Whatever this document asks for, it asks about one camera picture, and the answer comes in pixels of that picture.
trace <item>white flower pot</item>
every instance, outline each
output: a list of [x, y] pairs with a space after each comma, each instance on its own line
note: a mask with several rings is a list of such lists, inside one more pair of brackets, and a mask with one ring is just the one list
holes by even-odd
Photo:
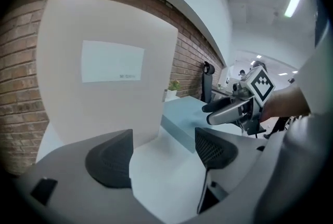
[[166, 96], [165, 96], [165, 100], [168, 101], [168, 100], [172, 100], [175, 96], [176, 96], [176, 93], [177, 93], [177, 90], [167, 90], [166, 91]]

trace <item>potted plant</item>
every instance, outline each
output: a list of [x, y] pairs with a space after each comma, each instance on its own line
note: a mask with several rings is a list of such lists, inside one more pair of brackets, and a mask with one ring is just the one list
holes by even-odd
[[181, 84], [177, 80], [170, 81], [168, 90], [166, 91], [166, 100], [176, 96], [177, 91], [181, 88]]

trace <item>black square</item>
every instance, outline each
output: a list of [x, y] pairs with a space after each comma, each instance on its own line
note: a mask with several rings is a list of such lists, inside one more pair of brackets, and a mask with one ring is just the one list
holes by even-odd
[[[265, 83], [263, 80], [260, 81], [259, 78], [266, 79], [266, 85], [270, 85], [270, 87], [268, 88], [268, 90], [266, 91], [265, 94], [261, 94], [261, 92], [259, 91], [259, 89], [255, 85], [255, 83], [259, 83], [259, 84], [264, 84]], [[257, 92], [257, 94], [260, 97], [261, 101], [264, 101], [266, 99], [266, 97], [271, 93], [271, 91], [272, 91], [272, 89], [274, 87], [273, 83], [268, 78], [268, 76], [266, 75], [266, 73], [264, 72], [264, 70], [261, 70], [261, 72], [252, 81], [251, 85], [254, 88], [254, 90]]]

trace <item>green plant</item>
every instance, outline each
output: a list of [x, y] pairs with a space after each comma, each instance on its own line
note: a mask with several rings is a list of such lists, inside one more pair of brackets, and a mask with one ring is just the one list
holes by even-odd
[[177, 80], [170, 81], [168, 89], [170, 91], [179, 90], [181, 88], [181, 84]]

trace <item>brick wall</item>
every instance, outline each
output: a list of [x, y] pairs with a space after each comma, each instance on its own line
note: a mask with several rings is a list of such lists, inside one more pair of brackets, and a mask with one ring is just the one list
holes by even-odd
[[[178, 33], [170, 79], [179, 80], [180, 97], [201, 95], [202, 64], [223, 67], [196, 27], [165, 0], [112, 0], [147, 11], [175, 26]], [[47, 0], [15, 0], [0, 25], [0, 147], [5, 168], [22, 173], [34, 163], [48, 124], [35, 68], [39, 21]]]

